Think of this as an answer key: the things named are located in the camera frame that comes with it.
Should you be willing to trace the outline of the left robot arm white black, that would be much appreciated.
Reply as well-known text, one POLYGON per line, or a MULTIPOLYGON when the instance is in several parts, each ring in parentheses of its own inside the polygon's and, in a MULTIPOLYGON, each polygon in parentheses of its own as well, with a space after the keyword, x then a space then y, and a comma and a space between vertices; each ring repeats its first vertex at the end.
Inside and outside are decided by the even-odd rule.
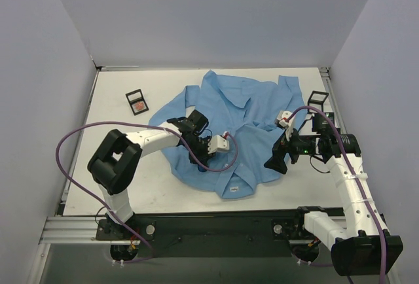
POLYGON ((111 130, 91 157, 87 170, 103 193, 105 203, 117 214, 113 218, 107 212, 107 224, 120 239, 134 233, 134 211, 128 197, 128 186, 132 182, 141 157, 168 147, 186 144, 190 147, 189 162, 199 168, 208 166, 215 156, 210 152, 211 137, 201 137, 208 127, 208 119, 194 110, 188 117, 170 118, 157 130, 146 129, 134 133, 111 130))

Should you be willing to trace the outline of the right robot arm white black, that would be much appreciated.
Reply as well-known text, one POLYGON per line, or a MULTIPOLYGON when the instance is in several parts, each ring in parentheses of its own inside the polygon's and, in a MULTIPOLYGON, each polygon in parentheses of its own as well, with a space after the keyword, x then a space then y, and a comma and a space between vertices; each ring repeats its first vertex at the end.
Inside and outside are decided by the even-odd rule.
POLYGON ((333 177, 346 226, 338 225, 320 207, 300 207, 290 235, 310 234, 324 244, 338 275, 378 275, 379 282, 384 283, 403 250, 403 242, 389 232, 375 206, 356 137, 341 133, 329 113, 317 108, 313 111, 311 135, 300 135, 294 127, 296 112, 280 111, 275 124, 283 133, 264 166, 286 174, 285 157, 296 164, 301 155, 320 156, 333 177))

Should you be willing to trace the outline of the blue button-up shirt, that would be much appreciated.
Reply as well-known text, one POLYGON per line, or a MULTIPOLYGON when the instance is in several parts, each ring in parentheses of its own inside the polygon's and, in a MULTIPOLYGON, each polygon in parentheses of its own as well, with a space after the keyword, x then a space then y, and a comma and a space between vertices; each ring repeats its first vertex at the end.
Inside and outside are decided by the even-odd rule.
POLYGON ((274 83, 208 71, 201 85, 186 86, 149 123, 157 126, 194 107, 209 120, 210 131, 230 132, 236 144, 209 161, 210 171, 199 171, 189 161, 185 147, 171 147, 162 153, 181 182, 224 199, 237 199, 254 194, 261 183, 280 178, 278 172, 264 167, 283 133, 274 120, 280 111, 293 112, 303 105, 297 77, 280 76, 274 83))

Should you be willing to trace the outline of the red maple leaf brooch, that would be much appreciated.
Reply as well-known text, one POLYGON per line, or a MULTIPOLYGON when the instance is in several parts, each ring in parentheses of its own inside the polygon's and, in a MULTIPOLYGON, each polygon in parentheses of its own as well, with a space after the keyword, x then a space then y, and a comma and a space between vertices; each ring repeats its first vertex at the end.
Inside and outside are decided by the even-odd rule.
POLYGON ((144 104, 143 101, 139 101, 139 102, 136 103, 136 109, 138 111, 142 111, 144 108, 145 108, 145 104, 144 104))

